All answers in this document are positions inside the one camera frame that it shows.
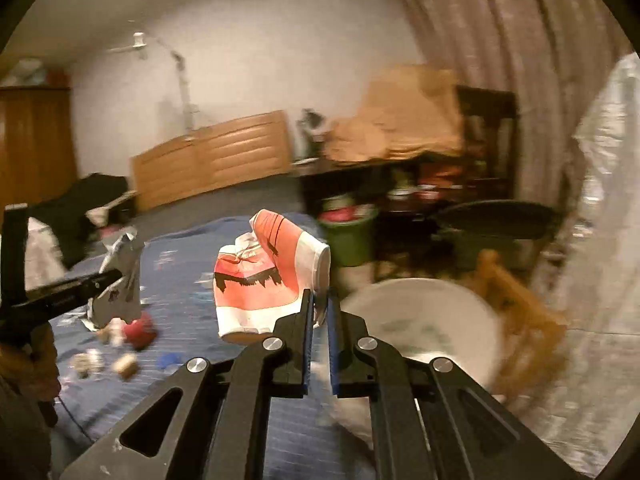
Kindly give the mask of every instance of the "screw head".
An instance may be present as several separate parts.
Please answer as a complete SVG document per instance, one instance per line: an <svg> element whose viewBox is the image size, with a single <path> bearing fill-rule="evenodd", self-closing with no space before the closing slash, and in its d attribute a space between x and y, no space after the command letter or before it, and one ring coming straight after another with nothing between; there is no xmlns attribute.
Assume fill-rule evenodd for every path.
<svg viewBox="0 0 640 480"><path fill-rule="evenodd" d="M194 357L187 362L187 370L197 374L207 367L207 362L202 357Z"/></svg>
<svg viewBox="0 0 640 480"><path fill-rule="evenodd" d="M372 337L361 337L358 339L358 348L361 350L374 350L378 346L378 342Z"/></svg>
<svg viewBox="0 0 640 480"><path fill-rule="evenodd" d="M434 359L433 367L441 374L446 374L453 370L453 363L446 357L438 357Z"/></svg>
<svg viewBox="0 0 640 480"><path fill-rule="evenodd" d="M284 343L282 342L282 339L280 339L279 337L268 337L262 342L262 347L265 350L274 351L280 350L283 344Z"/></svg>

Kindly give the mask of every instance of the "black cloth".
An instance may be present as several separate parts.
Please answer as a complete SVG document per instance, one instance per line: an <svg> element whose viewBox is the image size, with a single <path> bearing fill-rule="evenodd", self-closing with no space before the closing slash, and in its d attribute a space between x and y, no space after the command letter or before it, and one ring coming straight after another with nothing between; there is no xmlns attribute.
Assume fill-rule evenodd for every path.
<svg viewBox="0 0 640 480"><path fill-rule="evenodd" d="M85 213L108 204L128 191L126 177L92 173L78 180L62 196L30 206L29 215L51 227L70 269L84 259L89 236L95 231Z"/></svg>

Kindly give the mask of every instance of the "blue gripper pad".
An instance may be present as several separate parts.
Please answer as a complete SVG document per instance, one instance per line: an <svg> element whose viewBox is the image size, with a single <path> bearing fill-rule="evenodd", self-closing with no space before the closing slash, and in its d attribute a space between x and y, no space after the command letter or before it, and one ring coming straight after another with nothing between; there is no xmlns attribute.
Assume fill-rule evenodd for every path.
<svg viewBox="0 0 640 480"><path fill-rule="evenodd" d="M334 395L338 394L339 388L338 354L340 352L340 343L338 342L337 335L337 316L340 316L340 313L335 311L334 301L330 294L326 306L326 324L329 336L329 374L331 376L331 390Z"/></svg>
<svg viewBox="0 0 640 480"><path fill-rule="evenodd" d="M303 386L305 395L309 393L309 378L311 377L311 354L313 351L313 332L314 332L314 305L316 304L316 295L311 296L309 308L306 311L305 323L305 360L303 369L305 375L303 378Z"/></svg>

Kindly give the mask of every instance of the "hand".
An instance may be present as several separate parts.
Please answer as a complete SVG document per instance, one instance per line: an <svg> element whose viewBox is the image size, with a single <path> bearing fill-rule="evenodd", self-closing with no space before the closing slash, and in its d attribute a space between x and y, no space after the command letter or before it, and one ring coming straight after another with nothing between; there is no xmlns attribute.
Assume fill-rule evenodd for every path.
<svg viewBox="0 0 640 480"><path fill-rule="evenodd" d="M49 401L60 393L58 352L51 325L45 323L31 332L31 355L0 343L0 376L15 384L27 397Z"/></svg>

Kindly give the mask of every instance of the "wooden bed headboard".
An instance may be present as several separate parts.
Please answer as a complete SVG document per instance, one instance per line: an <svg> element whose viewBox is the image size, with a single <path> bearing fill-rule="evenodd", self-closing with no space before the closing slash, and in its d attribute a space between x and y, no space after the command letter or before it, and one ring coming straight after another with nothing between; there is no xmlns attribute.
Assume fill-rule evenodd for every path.
<svg viewBox="0 0 640 480"><path fill-rule="evenodd" d="M131 159L138 209L220 187L288 173L291 150L282 110L206 126Z"/></svg>

